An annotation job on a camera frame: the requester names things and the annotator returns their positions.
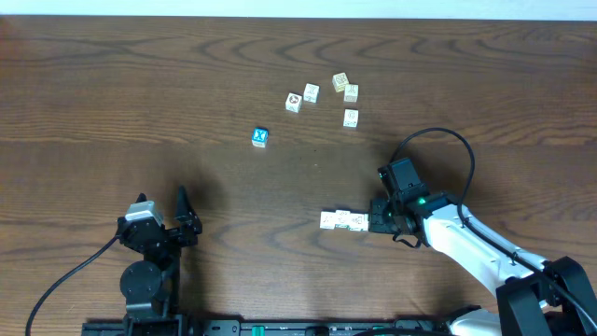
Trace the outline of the green-edged wooden block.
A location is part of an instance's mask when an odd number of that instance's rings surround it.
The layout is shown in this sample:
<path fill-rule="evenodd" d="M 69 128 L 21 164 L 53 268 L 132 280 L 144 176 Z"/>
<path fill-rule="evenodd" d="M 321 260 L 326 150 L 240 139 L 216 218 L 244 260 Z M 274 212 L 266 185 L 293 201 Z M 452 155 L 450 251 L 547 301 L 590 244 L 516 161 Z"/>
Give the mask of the green-edged wooden block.
<path fill-rule="evenodd" d="M 350 231 L 368 231 L 369 219 L 368 214 L 351 213 L 349 215 Z"/>
<path fill-rule="evenodd" d="M 347 229 L 351 225 L 351 212 L 348 210 L 337 210 L 335 212 L 334 226 Z"/>

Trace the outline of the plain small wooden block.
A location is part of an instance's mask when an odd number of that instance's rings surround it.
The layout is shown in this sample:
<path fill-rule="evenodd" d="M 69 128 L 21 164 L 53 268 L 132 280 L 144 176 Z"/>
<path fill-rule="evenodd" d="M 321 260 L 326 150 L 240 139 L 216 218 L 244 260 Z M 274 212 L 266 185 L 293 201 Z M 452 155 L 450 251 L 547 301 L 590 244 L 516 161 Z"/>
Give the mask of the plain small wooden block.
<path fill-rule="evenodd" d="M 334 230 L 336 227 L 337 217 L 335 212 L 322 211 L 320 214 L 319 227 L 323 230 Z"/>

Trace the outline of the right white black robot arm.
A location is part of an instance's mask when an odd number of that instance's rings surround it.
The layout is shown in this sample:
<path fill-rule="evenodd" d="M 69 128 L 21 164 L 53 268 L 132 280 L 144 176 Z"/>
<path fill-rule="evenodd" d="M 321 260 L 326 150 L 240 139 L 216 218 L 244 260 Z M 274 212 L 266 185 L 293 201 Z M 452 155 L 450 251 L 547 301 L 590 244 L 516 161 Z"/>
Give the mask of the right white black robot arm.
<path fill-rule="evenodd" d="M 497 300 L 493 314 L 466 309 L 445 323 L 454 335 L 593 335 L 596 296 L 584 269 L 509 242 L 446 192 L 432 194 L 408 159 L 378 170 L 384 199 L 372 201 L 369 231 L 430 247 L 454 260 Z"/>

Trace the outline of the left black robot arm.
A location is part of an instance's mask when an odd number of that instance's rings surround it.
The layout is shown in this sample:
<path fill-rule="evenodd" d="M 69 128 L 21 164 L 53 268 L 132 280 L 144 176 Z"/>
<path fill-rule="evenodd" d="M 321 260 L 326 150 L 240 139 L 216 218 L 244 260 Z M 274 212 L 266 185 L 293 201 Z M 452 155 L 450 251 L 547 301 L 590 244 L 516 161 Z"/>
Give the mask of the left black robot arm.
<path fill-rule="evenodd" d="M 178 312 L 181 251 L 198 243 L 202 224 L 184 187 L 179 187 L 174 219 L 168 229 L 153 201 L 141 193 L 118 219 L 119 242 L 142 255 L 123 272 L 119 287 L 126 301 L 126 335 L 194 335 L 196 324 Z"/>

